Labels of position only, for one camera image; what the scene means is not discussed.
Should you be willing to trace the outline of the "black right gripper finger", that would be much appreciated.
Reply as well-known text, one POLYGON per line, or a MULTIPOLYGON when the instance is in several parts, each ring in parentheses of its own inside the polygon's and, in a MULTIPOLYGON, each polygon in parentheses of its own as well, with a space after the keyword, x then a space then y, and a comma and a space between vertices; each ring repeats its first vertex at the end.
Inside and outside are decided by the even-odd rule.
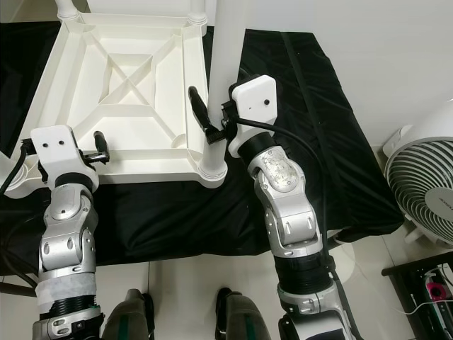
POLYGON ((220 142, 222 140, 222 132, 210 122, 206 103, 204 103, 197 88, 194 86, 188 87, 188 99, 190 99, 192 113, 206 137, 207 144, 213 145, 215 142, 220 142))

